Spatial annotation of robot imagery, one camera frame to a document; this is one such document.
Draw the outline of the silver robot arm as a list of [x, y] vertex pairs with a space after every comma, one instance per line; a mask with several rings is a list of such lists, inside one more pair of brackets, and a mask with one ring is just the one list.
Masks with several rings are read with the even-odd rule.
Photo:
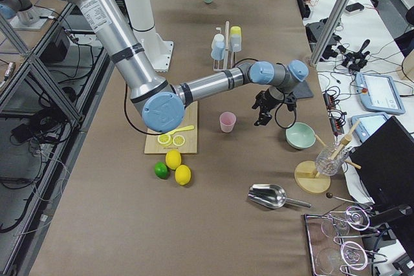
[[16, 30], [41, 30], [46, 23], [31, 0], [1, 0], [1, 15]]
[[80, 9], [130, 88], [131, 102], [154, 133], [177, 128], [184, 119], [186, 107], [194, 101], [248, 83], [268, 87], [256, 96], [253, 105], [259, 109], [256, 125], [266, 125], [271, 119], [271, 110], [279, 104], [288, 105], [292, 111], [296, 109], [293, 90], [309, 75], [306, 64], [300, 60], [287, 65], [245, 62], [187, 83], [171, 85], [155, 72], [115, 0], [66, 1]]

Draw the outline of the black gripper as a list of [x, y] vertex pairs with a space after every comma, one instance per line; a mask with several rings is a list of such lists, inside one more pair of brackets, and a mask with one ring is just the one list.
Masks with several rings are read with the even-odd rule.
[[289, 111], [296, 110], [296, 97], [293, 92], [288, 94], [281, 92], [277, 88], [269, 87], [267, 90], [262, 90], [256, 95], [255, 103], [252, 108], [260, 108], [260, 112], [257, 120], [254, 122], [255, 126], [265, 126], [272, 119], [272, 115], [269, 112], [275, 109], [278, 104], [285, 104]]

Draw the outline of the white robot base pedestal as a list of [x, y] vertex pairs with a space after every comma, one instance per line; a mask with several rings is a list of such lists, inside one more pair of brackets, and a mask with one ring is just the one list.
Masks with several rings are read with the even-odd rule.
[[167, 72], [173, 53], [173, 42], [164, 41], [155, 28], [150, 0], [124, 0], [135, 37], [157, 72]]

